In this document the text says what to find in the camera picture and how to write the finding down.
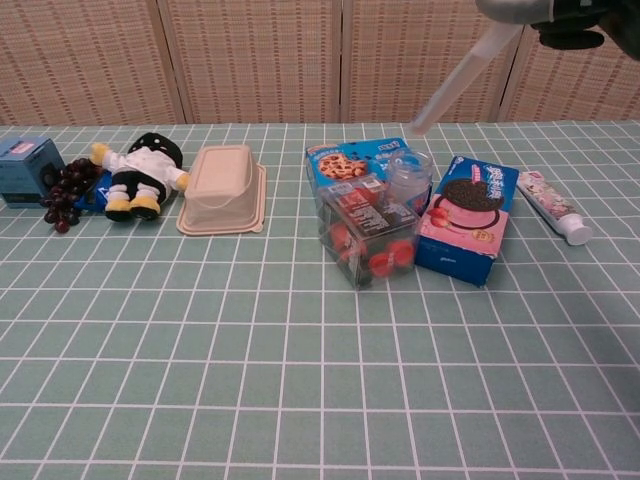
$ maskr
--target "toothpaste tube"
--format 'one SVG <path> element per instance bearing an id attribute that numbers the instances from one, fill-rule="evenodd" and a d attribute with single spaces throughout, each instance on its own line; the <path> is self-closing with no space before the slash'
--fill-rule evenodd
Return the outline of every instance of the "toothpaste tube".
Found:
<path id="1" fill-rule="evenodd" d="M 518 188 L 551 228 L 566 238 L 569 245 L 583 245 L 593 236 L 593 230 L 582 222 L 575 206 L 549 185 L 540 172 L 524 172 Z"/>

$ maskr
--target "bunch of grapes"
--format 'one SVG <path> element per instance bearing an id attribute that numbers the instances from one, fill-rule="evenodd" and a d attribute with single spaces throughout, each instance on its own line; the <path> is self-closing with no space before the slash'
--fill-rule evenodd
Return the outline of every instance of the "bunch of grapes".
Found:
<path id="1" fill-rule="evenodd" d="M 74 204 L 84 195 L 102 174 L 102 168 L 88 158 L 79 158 L 60 170 L 58 183 L 40 204 L 47 208 L 44 221 L 54 225 L 58 233 L 67 233 L 69 228 L 80 223 L 81 211 Z"/>

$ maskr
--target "doll's white shirt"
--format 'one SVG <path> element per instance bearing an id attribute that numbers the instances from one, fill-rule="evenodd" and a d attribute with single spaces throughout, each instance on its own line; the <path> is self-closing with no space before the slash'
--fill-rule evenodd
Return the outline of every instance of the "doll's white shirt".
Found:
<path id="1" fill-rule="evenodd" d="M 162 183 L 167 189 L 177 189 L 176 181 L 185 173 L 176 168 L 173 160 L 159 150 L 151 151 L 148 147 L 142 147 L 126 156 L 118 155 L 109 150 L 102 159 L 102 167 L 112 174 L 137 170 Z"/>

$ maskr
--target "doll's yellow shoe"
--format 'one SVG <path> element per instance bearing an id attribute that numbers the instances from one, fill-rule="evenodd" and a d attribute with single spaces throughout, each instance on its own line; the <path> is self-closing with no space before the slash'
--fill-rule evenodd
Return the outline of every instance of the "doll's yellow shoe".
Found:
<path id="1" fill-rule="evenodd" d="M 114 222 L 131 220 L 131 203 L 129 200 L 111 200 L 107 203 L 104 214 Z"/>
<path id="2" fill-rule="evenodd" d="M 160 205 L 151 197 L 138 196 L 131 200 L 131 213 L 143 220 L 155 220 L 160 215 Z"/>

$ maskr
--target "doll's black hat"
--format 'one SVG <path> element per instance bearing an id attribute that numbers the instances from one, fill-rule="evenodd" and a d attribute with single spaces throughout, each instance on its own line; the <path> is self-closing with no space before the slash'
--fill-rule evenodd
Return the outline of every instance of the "doll's black hat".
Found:
<path id="1" fill-rule="evenodd" d="M 127 153 L 135 152 L 139 148 L 147 147 L 152 152 L 160 150 L 167 155 L 173 163 L 176 164 L 176 168 L 182 168 L 182 151 L 175 143 L 169 140 L 167 137 L 160 135 L 159 133 L 147 132 L 138 138 Z"/>

